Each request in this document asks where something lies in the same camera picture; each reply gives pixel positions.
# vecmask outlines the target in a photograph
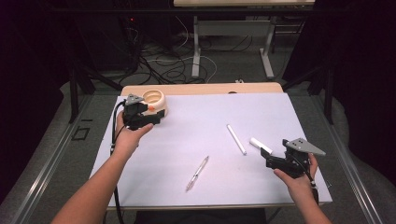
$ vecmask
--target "forearm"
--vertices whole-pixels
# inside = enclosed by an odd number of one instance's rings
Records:
[[[300,212],[303,215],[306,224],[331,223],[313,199],[297,203],[297,207],[300,209]]]
[[[120,179],[126,160],[111,156],[53,219],[53,223],[99,223]]]

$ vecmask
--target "table leg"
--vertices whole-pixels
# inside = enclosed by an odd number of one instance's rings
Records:
[[[198,18],[194,16],[194,57],[193,57],[193,65],[192,65],[192,77],[199,76],[199,63],[201,59],[201,49],[199,48],[199,35],[198,35]]]
[[[271,48],[271,41],[274,36],[274,30],[276,26],[276,17],[272,17],[270,24],[268,26],[267,30],[267,37],[265,38],[265,46],[263,49],[260,49],[260,54],[262,56],[262,64],[264,65],[264,70],[265,70],[265,75],[267,75],[267,78],[273,79],[274,72],[271,67],[270,60],[268,58],[268,52]]]

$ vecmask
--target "white marker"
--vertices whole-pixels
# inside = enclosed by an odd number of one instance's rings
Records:
[[[231,135],[233,136],[233,140],[235,140],[236,144],[239,146],[239,149],[241,149],[242,154],[245,156],[247,155],[247,152],[244,149],[244,146],[242,146],[241,142],[239,141],[238,137],[236,136],[235,132],[233,131],[233,128],[231,127],[230,124],[227,124],[228,131],[230,131]]]
[[[259,142],[259,140],[257,140],[256,138],[250,138],[250,144],[251,145],[253,145],[254,147],[256,147],[256,148],[258,148],[258,149],[260,149],[260,148],[262,148],[262,149],[264,149],[265,151],[267,151],[270,155],[272,154],[272,150],[268,147],[268,146],[266,146],[265,144],[263,144],[263,143],[261,143],[261,142]]]

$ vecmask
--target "table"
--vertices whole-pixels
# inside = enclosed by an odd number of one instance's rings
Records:
[[[175,7],[279,7],[313,5],[315,0],[175,0]],[[276,27],[276,17],[269,21],[198,21],[194,16],[194,56],[192,77],[199,76],[201,49],[199,35],[251,35],[266,36],[264,48],[260,49],[262,64],[267,78],[274,78],[268,52]]]
[[[169,112],[161,124],[141,139],[138,150],[125,166],[118,185],[120,205],[124,209],[247,208],[293,204],[286,186],[265,167],[260,151],[250,146],[247,140],[254,135],[270,147],[275,156],[284,157],[282,138],[304,138],[289,96],[282,92],[279,84],[129,86],[124,88],[118,102],[129,93],[143,94],[147,90],[163,91]],[[252,109],[248,113],[250,117],[237,116],[245,114],[248,110],[245,106]],[[246,156],[228,132],[227,122],[233,125],[245,145]],[[108,158],[110,135],[111,119],[92,174]],[[208,164],[194,188],[186,193],[188,182],[207,155],[210,156]],[[316,180],[320,202],[331,202],[320,170]],[[114,206],[114,200],[111,200],[109,209]]]

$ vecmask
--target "human hand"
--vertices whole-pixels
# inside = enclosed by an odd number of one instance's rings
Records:
[[[308,157],[311,161],[311,165],[309,167],[310,174],[312,178],[315,178],[315,173],[318,169],[318,162],[313,154],[309,153]],[[311,200],[315,201],[308,176],[303,175],[293,179],[279,169],[275,169],[274,174],[279,177],[286,184],[286,186],[288,186],[290,197],[298,207],[301,207],[302,203],[306,203]]]
[[[117,115],[116,134],[118,137],[116,140],[116,147],[114,149],[113,156],[128,161],[138,147],[140,138],[148,133],[154,125],[150,123],[138,130],[132,131],[124,127],[122,115],[123,111]]]

